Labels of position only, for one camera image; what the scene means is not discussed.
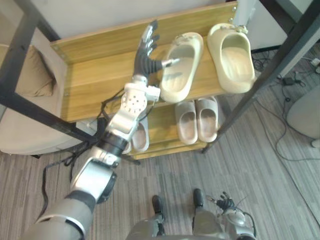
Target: metal pole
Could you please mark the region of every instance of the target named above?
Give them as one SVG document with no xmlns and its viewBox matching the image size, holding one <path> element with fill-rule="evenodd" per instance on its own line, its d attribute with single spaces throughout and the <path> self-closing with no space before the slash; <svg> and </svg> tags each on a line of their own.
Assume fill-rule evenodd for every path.
<svg viewBox="0 0 320 240">
<path fill-rule="evenodd" d="M 6 94 L 0 89 L 0 104 L 81 141 L 93 143 L 97 140 L 97 137 L 78 129 L 75 123 L 62 120 L 15 92 Z"/>
<path fill-rule="evenodd" d="M 40 31 L 45 35 L 45 37 L 50 42 L 60 39 L 59 35 L 56 33 L 55 30 L 53 30 L 53 28 L 50 26 L 47 20 L 42 16 L 42 14 L 38 11 L 38 9 L 34 6 L 31 0 L 14 0 L 14 1 L 23 10 L 25 14 L 27 15 L 30 15 L 29 13 L 36 14 L 36 16 L 39 19 L 37 27 L 40 29 Z"/>
<path fill-rule="evenodd" d="M 27 12 L 23 15 L 15 31 L 7 54 L 0 67 L 0 104 L 73 138 L 90 143 L 95 142 L 97 140 L 96 136 L 91 136 L 76 128 L 74 123 L 62 120 L 15 93 L 31 39 L 41 18 L 40 13 L 34 6 L 25 9 L 26 6 L 24 6 L 23 10 Z"/>
<path fill-rule="evenodd" d="M 206 145 L 202 153 L 206 153 L 211 146 L 231 127 L 231 125 L 247 110 L 254 102 L 258 90 L 273 81 L 287 66 L 292 58 L 301 50 L 320 27 L 320 1 L 313 0 L 299 22 L 294 26 L 287 39 L 281 45 L 269 65 L 258 77 L 252 89 L 248 91 L 237 104 L 231 114 L 226 118 L 217 132 L 217 138 Z"/>
</svg>

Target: slipper pair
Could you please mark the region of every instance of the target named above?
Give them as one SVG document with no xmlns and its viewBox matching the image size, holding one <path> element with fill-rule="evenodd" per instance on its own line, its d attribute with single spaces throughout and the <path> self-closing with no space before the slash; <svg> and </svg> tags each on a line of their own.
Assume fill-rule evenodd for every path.
<svg viewBox="0 0 320 240">
<path fill-rule="evenodd" d="M 245 26 L 220 23 L 207 36 L 220 86 L 228 93 L 245 93 L 256 80 L 246 33 Z M 188 96 L 203 48 L 203 38 L 195 32 L 177 36 L 172 42 L 166 59 L 179 62 L 163 71 L 160 96 L 164 101 L 178 103 Z"/>
<path fill-rule="evenodd" d="M 130 142 L 127 143 L 122 154 L 128 154 L 132 148 L 136 152 L 144 152 L 149 148 L 149 131 L 148 131 L 148 118 L 144 118 L 138 124 L 137 130 L 132 136 Z"/>
<path fill-rule="evenodd" d="M 218 103 L 214 97 L 179 102 L 175 105 L 175 119 L 178 136 L 186 145 L 198 138 L 206 143 L 217 138 Z"/>
</svg>

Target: cushion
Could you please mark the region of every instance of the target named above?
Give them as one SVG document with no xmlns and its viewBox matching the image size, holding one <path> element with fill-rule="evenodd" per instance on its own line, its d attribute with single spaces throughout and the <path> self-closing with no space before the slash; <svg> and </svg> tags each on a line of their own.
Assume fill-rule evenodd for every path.
<svg viewBox="0 0 320 240">
<path fill-rule="evenodd" d="M 0 44 L 0 65 L 8 48 Z M 27 97 L 51 96 L 53 93 L 53 77 L 48 73 L 38 50 L 32 45 L 26 54 L 15 92 Z"/>
</svg>

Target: gray carpet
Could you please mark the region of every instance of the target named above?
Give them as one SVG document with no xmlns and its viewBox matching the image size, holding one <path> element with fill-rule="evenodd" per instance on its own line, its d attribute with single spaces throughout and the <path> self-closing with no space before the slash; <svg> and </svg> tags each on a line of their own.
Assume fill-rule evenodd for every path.
<svg viewBox="0 0 320 240">
<path fill-rule="evenodd" d="M 320 47 L 314 47 L 307 56 L 320 56 Z M 301 60 L 294 70 L 305 72 L 311 69 L 307 61 Z M 320 83 L 320 76 L 314 73 L 304 73 L 301 77 L 306 87 L 285 88 L 291 98 L 287 107 Z M 232 109 L 240 97 L 227 96 L 226 101 L 221 102 L 226 109 Z M 265 87 L 258 99 L 281 115 L 284 98 L 280 85 L 273 83 Z M 257 113 L 265 121 L 270 138 L 275 142 L 284 127 L 255 103 L 205 155 L 190 151 L 153 157 L 143 160 L 141 166 L 122 162 L 116 170 L 118 179 L 109 201 L 95 209 L 87 239 L 125 239 L 137 221 L 152 216 L 151 197 L 154 194 L 164 199 L 166 233 L 191 234 L 192 190 L 201 188 L 214 197 L 227 191 L 235 202 L 247 196 L 239 207 L 253 215 L 259 240 L 319 240 L 320 229 L 307 204 L 320 221 L 320 161 L 284 161 L 306 204 L 269 144 Z M 320 158 L 320 150 L 311 148 L 310 141 L 289 129 L 280 142 L 280 151 L 290 159 Z M 43 204 L 42 170 L 48 163 L 68 155 L 54 153 L 35 159 L 0 153 L 1 240 L 18 239 L 35 222 Z M 85 160 L 86 154 L 79 158 L 75 172 Z M 49 206 L 68 193 L 68 177 L 69 169 L 63 165 L 48 171 Z M 206 208 L 216 212 L 210 202 Z"/>
</svg>

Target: shoe rack shelf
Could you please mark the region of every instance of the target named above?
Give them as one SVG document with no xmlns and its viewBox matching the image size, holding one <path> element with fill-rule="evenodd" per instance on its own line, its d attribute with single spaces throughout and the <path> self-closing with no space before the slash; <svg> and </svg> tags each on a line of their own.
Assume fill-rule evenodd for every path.
<svg viewBox="0 0 320 240">
<path fill-rule="evenodd" d="M 219 85 L 215 65 L 207 47 L 207 34 L 218 23 L 234 18 L 237 2 L 226 2 L 157 17 L 160 35 L 151 58 L 162 59 L 172 40 L 186 32 L 203 36 L 203 56 L 197 68 L 187 100 L 216 96 L 225 92 Z M 131 81 L 136 49 L 141 34 L 153 19 L 109 28 L 94 33 L 65 38 L 52 43 L 52 48 L 68 65 L 61 118 L 75 122 L 94 118 L 101 102 L 110 98 Z M 159 83 L 162 72 L 150 76 L 149 84 Z M 107 112 L 114 113 L 120 102 L 113 102 Z M 148 116 L 150 147 L 142 153 L 131 152 L 135 159 L 200 149 L 204 142 L 184 145 L 179 141 L 175 105 L 159 101 Z"/>
</svg>

